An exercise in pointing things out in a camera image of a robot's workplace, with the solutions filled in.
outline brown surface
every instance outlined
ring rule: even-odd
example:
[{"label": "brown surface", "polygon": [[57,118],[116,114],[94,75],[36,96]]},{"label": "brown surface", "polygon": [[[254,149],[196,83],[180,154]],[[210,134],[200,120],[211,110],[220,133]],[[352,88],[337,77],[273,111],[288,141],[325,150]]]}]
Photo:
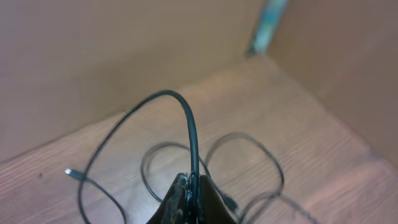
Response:
[{"label": "brown surface", "polygon": [[[226,133],[253,135],[280,160],[285,193],[323,223],[394,223],[398,177],[383,159],[267,58],[255,57],[186,86],[198,128],[200,154]],[[51,144],[0,164],[0,223],[81,223],[77,181],[65,168],[84,168],[87,159],[121,114],[87,126]],[[178,102],[161,98],[129,119],[112,138],[90,173],[128,211],[145,223],[159,204],[139,175],[142,156],[161,141],[188,144]],[[168,149],[151,163],[149,182],[162,197],[175,175],[189,170],[187,152]],[[243,207],[273,189],[278,175],[260,150],[229,142],[209,165],[215,182]],[[83,192],[93,223],[121,223],[114,205],[93,187]],[[258,223],[305,223],[275,203]]]},{"label": "brown surface", "polygon": [[398,2],[291,1],[269,49],[398,167]]},{"label": "brown surface", "polygon": [[0,2],[0,161],[241,60],[262,0]]}]

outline brown cardboard surface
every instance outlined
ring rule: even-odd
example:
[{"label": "brown cardboard surface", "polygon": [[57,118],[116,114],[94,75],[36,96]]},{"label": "brown cardboard surface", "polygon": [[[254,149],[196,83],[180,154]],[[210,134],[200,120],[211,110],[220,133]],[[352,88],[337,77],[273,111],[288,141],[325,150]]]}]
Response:
[{"label": "brown cardboard surface", "polygon": [[269,55],[398,167],[398,3],[291,1]]},{"label": "brown cardboard surface", "polygon": [[243,58],[250,1],[0,2],[0,161]]}]

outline metal connector tip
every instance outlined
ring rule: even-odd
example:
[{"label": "metal connector tip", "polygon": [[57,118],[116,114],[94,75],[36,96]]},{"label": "metal connector tip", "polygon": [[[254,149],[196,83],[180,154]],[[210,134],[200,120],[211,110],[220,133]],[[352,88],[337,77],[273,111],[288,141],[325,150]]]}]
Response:
[{"label": "metal connector tip", "polygon": [[65,173],[68,174],[68,175],[69,175],[71,172],[72,172],[72,170],[69,169],[69,168],[67,168],[67,169],[65,170]]}]

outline cardboard wall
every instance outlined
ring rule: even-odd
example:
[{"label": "cardboard wall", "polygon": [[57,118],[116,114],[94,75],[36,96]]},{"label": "cardboard wall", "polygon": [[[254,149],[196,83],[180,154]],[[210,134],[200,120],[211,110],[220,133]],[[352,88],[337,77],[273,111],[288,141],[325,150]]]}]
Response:
[{"label": "cardboard wall", "polygon": [[269,55],[398,167],[398,2],[291,1]]},{"label": "cardboard wall", "polygon": [[242,60],[262,0],[0,2],[0,161]]}]

